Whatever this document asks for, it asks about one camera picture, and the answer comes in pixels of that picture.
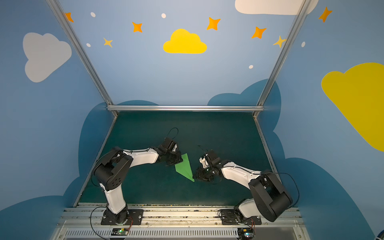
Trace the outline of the right green circuit board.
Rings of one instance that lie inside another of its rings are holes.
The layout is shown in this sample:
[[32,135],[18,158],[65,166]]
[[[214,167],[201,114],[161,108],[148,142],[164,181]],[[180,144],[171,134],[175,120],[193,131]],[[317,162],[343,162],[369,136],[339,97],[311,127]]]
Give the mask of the right green circuit board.
[[238,240],[252,240],[255,236],[254,230],[251,228],[238,228]]

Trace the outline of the left green circuit board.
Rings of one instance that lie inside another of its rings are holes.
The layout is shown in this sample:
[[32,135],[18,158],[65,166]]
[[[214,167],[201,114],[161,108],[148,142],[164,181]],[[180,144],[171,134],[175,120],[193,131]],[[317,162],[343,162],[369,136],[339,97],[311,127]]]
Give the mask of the left green circuit board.
[[113,228],[111,236],[127,236],[129,233],[129,228]]

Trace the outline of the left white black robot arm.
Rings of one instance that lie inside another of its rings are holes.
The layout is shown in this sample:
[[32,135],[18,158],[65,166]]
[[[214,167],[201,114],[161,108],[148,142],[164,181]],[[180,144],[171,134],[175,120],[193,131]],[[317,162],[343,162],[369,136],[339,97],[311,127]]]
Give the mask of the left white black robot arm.
[[139,226],[142,223],[144,211],[130,210],[123,196],[122,184],[131,168],[160,162],[174,166],[182,161],[177,142],[168,137],[158,147],[143,150],[123,150],[115,147],[104,155],[93,169],[93,176],[99,181],[108,203],[101,225]]

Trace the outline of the green square paper sheet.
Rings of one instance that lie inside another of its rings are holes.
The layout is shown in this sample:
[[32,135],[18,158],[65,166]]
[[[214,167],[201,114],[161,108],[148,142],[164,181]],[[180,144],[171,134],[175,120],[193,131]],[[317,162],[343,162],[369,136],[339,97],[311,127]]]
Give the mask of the green square paper sheet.
[[190,165],[188,154],[183,154],[182,160],[183,160],[182,162],[175,165],[176,172],[179,173],[180,175],[184,176],[188,180],[195,182],[195,180],[193,178],[193,172],[192,172],[192,168]]

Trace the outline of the aluminium right floor rail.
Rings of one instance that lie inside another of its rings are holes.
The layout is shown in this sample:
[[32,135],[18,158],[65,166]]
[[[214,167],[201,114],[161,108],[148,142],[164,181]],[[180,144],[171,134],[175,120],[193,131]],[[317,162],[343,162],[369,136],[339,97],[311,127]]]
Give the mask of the aluminium right floor rail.
[[253,117],[253,128],[255,130],[252,137],[256,142],[252,144],[252,147],[253,157],[256,158],[256,169],[275,172],[275,176],[280,179],[293,200],[296,201],[300,194],[297,193],[296,184],[284,167],[286,158],[278,135],[257,117]]

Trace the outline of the aluminium left floor rail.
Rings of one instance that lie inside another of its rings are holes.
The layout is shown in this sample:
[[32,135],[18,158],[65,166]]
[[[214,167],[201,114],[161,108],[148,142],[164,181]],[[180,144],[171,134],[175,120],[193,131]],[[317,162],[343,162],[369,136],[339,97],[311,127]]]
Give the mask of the aluminium left floor rail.
[[76,178],[66,190],[65,195],[77,194],[77,197],[69,203],[76,207],[80,202],[85,188],[90,182],[93,167],[101,157],[106,142],[116,122],[113,114],[105,117],[97,117],[89,114],[83,124],[78,153],[78,165],[80,176]]

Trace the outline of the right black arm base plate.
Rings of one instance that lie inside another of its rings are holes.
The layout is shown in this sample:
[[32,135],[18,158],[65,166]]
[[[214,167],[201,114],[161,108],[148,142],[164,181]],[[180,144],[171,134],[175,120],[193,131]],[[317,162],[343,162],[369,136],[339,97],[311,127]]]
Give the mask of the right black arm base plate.
[[246,218],[239,211],[233,209],[220,209],[218,210],[218,217],[223,225],[250,225],[258,226],[262,224],[259,216]]

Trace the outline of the aluminium frame post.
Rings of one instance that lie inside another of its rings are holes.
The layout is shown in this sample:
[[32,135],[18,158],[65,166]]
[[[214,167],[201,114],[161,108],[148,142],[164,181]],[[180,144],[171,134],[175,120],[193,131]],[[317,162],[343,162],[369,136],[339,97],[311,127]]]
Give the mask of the aluminium frame post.
[[253,118],[256,119],[259,115],[259,112],[261,112],[264,109],[264,103],[266,102],[268,95],[270,91],[272,90],[272,87],[284,65],[284,62],[286,61],[286,58],[291,50],[291,47],[293,46],[293,43],[308,15],[308,10],[310,8],[312,1],[311,0],[306,0],[303,1],[301,6],[299,7],[299,11],[293,21],[293,24],[289,30],[289,33],[287,35],[286,41],[284,42],[284,45],[279,53],[279,56],[276,60],[276,63],[273,67],[273,70],[271,72],[270,77],[268,78],[263,91],[259,97],[259,100],[257,102],[257,107],[260,108],[253,111]]
[[56,0],[46,0],[47,4],[49,5],[50,9],[54,13],[56,19],[60,23],[62,29],[64,30],[65,34],[67,35],[68,39],[70,40],[72,46],[74,47],[75,51],[77,52],[80,60],[82,61],[83,65],[85,66],[88,74],[90,75],[91,79],[93,80],[95,86],[97,87],[99,93],[101,94],[102,98],[106,102],[107,106],[114,105],[112,98],[108,94],[107,89],[105,88],[101,78],[99,77],[96,69],[91,63],[91,60],[89,59],[88,55],[86,54],[86,51],[84,47],[82,46],[77,34],[75,33],[73,27],[71,26],[71,22],[66,17],[66,14],[59,3],[59,1]]

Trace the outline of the green circuit board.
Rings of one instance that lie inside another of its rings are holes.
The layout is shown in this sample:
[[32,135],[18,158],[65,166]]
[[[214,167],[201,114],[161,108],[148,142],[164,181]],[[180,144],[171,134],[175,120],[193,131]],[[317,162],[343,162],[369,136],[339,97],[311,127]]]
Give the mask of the green circuit board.
[[129,228],[113,228],[111,236],[127,236],[129,233]]
[[238,228],[238,240],[252,240],[255,236],[254,230],[251,228]]

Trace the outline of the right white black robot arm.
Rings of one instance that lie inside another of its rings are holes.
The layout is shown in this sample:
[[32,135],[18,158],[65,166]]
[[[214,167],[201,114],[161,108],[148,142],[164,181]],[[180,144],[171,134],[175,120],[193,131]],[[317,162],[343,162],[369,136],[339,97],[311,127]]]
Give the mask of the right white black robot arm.
[[218,215],[225,225],[261,224],[259,217],[274,222],[285,210],[293,207],[294,201],[278,178],[277,173],[253,171],[234,162],[221,160],[214,151],[205,153],[201,166],[193,178],[212,182],[216,177],[234,181],[249,189],[251,199],[245,199],[233,209],[221,209]]

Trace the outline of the aluminium right frame post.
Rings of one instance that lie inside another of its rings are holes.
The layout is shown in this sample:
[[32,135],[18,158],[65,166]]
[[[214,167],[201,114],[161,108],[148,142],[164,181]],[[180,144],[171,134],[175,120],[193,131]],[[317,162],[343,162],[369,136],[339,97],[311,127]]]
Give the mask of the aluminium right frame post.
[[271,72],[270,77],[268,78],[263,91],[259,97],[259,100],[257,102],[257,107],[260,108],[253,111],[253,118],[256,119],[259,115],[259,112],[261,112],[264,109],[264,103],[266,102],[268,95],[270,91],[272,90],[272,87],[284,65],[284,62],[286,61],[286,58],[291,50],[291,47],[293,46],[293,43],[308,15],[308,10],[310,8],[312,1],[311,0],[306,0],[303,1],[301,6],[299,7],[299,11],[293,21],[293,24],[289,30],[289,33],[287,35],[286,41],[284,42],[284,45],[279,53],[279,56],[276,60],[276,63],[273,67],[273,70]]

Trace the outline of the aluminium back frame rail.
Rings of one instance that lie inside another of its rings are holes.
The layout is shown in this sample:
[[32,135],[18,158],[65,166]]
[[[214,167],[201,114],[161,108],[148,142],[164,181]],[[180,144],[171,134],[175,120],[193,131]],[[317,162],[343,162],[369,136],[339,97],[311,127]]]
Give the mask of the aluminium back frame rail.
[[107,105],[109,111],[139,112],[262,112],[263,106],[133,106]]

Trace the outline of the aluminium floor rail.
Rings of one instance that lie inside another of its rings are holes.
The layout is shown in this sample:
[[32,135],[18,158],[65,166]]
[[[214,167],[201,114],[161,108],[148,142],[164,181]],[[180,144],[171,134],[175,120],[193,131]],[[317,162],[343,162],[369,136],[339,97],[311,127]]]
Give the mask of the aluminium floor rail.
[[69,203],[76,207],[80,202],[85,188],[90,182],[93,167],[101,157],[106,142],[116,122],[113,114],[105,117],[97,117],[89,114],[83,124],[78,153],[78,165],[80,176],[76,178],[66,190],[65,195],[77,194],[77,197]]
[[297,193],[296,184],[284,167],[286,158],[278,135],[257,117],[253,117],[253,128],[255,130],[252,137],[256,142],[252,144],[252,147],[253,157],[256,158],[256,169],[275,172],[275,176],[280,179],[293,200],[296,201],[300,194]]

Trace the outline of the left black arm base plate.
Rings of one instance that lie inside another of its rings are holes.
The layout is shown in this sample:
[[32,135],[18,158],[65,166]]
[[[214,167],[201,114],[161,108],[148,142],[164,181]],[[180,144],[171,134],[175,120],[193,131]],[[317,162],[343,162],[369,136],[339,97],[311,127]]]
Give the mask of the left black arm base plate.
[[110,209],[106,209],[101,220],[102,226],[125,226],[125,225],[141,225],[144,210],[124,208],[118,214],[114,214]]

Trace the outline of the aluminium left frame post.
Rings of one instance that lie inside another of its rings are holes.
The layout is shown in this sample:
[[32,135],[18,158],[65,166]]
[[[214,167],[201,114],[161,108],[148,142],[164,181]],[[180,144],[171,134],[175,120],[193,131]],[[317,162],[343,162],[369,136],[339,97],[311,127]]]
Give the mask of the aluminium left frame post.
[[46,0],[47,4],[49,5],[50,9],[54,13],[56,19],[60,23],[62,29],[64,30],[65,34],[67,35],[68,39],[70,40],[72,46],[74,47],[75,51],[77,52],[80,60],[82,61],[83,65],[85,66],[88,74],[90,75],[91,79],[93,80],[95,86],[97,87],[99,93],[101,94],[102,98],[106,102],[107,106],[114,105],[112,98],[108,94],[107,89],[105,88],[101,78],[99,77],[96,69],[91,63],[91,60],[89,59],[88,55],[86,54],[86,51],[84,47],[82,46],[77,34],[75,33],[73,27],[71,26],[71,22],[66,17],[66,14],[59,3],[59,1],[56,0]]

